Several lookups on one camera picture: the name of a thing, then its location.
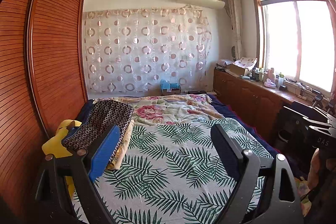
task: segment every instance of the metal screw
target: metal screw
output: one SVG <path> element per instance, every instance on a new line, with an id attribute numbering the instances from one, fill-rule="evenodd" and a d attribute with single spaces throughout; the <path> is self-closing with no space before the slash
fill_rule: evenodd
<path id="1" fill-rule="evenodd" d="M 244 154 L 245 154 L 246 156 L 251 156 L 251 155 L 253 154 L 253 152 L 252 152 L 252 150 L 250 150 L 250 149 L 245 149 L 245 150 L 244 150 Z"/>
<path id="2" fill-rule="evenodd" d="M 278 160 L 284 161 L 286 157 L 283 154 L 278 154 L 277 155 Z"/>
<path id="3" fill-rule="evenodd" d="M 77 151 L 77 155 L 78 156 L 84 156 L 86 154 L 86 150 L 85 149 L 79 149 L 78 151 Z"/>
<path id="4" fill-rule="evenodd" d="M 54 157 L 53 154 L 48 154 L 48 155 L 45 156 L 45 160 L 48 160 L 48 161 L 49 161 L 49 160 L 52 160 L 53 157 Z"/>

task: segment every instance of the window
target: window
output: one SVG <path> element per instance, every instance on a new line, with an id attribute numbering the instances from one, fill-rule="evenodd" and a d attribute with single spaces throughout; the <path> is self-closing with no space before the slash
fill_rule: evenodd
<path id="1" fill-rule="evenodd" d="M 259 7 L 264 34 L 259 66 L 330 95 L 335 39 L 327 0 L 259 0 Z"/>

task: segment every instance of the window frame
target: window frame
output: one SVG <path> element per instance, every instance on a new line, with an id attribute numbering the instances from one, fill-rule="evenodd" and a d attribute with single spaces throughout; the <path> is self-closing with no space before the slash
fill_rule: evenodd
<path id="1" fill-rule="evenodd" d="M 297 25 L 298 25 L 298 47 L 301 48 L 301 28 L 300 28 L 300 19 L 299 13 L 298 13 L 298 7 L 297 7 L 297 2 L 299 0 L 279 0 L 277 2 L 285 2 L 285 1 L 294 1 L 294 7 L 296 10 L 296 15 L 297 15 Z M 333 29 L 333 34 L 334 34 L 334 47 L 335 47 L 335 59 L 334 59 L 334 75 L 333 75 L 333 83 L 331 87 L 331 92 L 328 92 L 326 90 L 323 90 L 317 86 L 314 86 L 310 83 L 306 83 L 302 80 L 304 85 L 308 85 L 312 87 L 315 90 L 318 90 L 319 92 L 322 92 L 324 95 L 327 97 L 330 97 L 330 94 L 335 90 L 336 88 L 336 13 L 333 10 L 330 2 L 328 0 L 319 0 L 319 1 L 326 1 L 327 6 L 329 8 L 330 12 L 330 18 L 331 18 L 331 24 L 332 24 L 332 29 Z M 265 9 L 267 7 L 265 5 L 261 5 L 260 0 L 254 0 L 254 8 L 255 8 L 255 16 L 256 16 L 256 27 L 257 27 L 257 51 L 256 51 L 256 57 L 258 58 L 256 66 L 258 67 L 265 67 L 266 65 L 266 58 L 268 58 L 268 48 L 267 43 L 268 43 L 268 33 L 267 33 L 267 28 L 265 28 L 265 25 L 267 24 L 267 13 L 265 13 Z M 300 67 L 301 67 L 301 51 L 299 50 L 299 55 L 297 59 L 297 71 L 296 71 L 296 76 L 295 80 L 299 81 L 299 75 L 300 75 Z"/>

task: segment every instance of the cardboard box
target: cardboard box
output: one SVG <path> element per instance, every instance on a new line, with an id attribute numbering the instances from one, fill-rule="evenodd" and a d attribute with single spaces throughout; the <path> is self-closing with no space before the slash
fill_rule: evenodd
<path id="1" fill-rule="evenodd" d="M 167 95 L 179 95 L 181 94 L 181 87 L 179 89 L 171 89 L 171 91 L 167 91 L 167 89 L 161 90 L 162 96 L 167 96 Z"/>
<path id="2" fill-rule="evenodd" d="M 236 66 L 235 64 L 230 64 L 226 67 L 226 69 L 230 70 L 231 72 L 237 74 L 238 76 L 248 76 L 250 72 L 252 72 L 252 69 L 244 69 L 241 67 Z"/>

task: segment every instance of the countertop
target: countertop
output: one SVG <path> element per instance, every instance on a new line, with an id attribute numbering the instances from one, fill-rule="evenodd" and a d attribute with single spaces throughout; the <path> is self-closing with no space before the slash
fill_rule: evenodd
<path id="1" fill-rule="evenodd" d="M 250 83 L 251 85 L 256 85 L 258 86 L 259 88 L 261 89 L 264 89 L 264 90 L 267 90 L 268 92 L 271 92 L 271 93 L 274 93 L 278 96 L 280 96 L 282 98 L 282 100 L 286 103 L 293 103 L 294 101 L 297 101 L 297 102 L 300 102 L 302 104 L 305 104 L 307 106 L 312 106 L 312 102 L 311 101 L 308 101 L 308 100 L 303 100 L 299 97 L 297 97 L 294 93 L 292 92 L 289 92 L 289 91 L 281 91 L 279 90 L 278 88 L 275 88 L 275 89 L 271 89 L 271 88 L 268 88 L 268 87 L 265 87 L 264 86 L 264 82 L 256 82 L 256 81 L 251 81 L 251 80 L 246 80 L 246 79 L 241 79 L 239 78 L 241 81 L 246 81 L 248 83 Z"/>

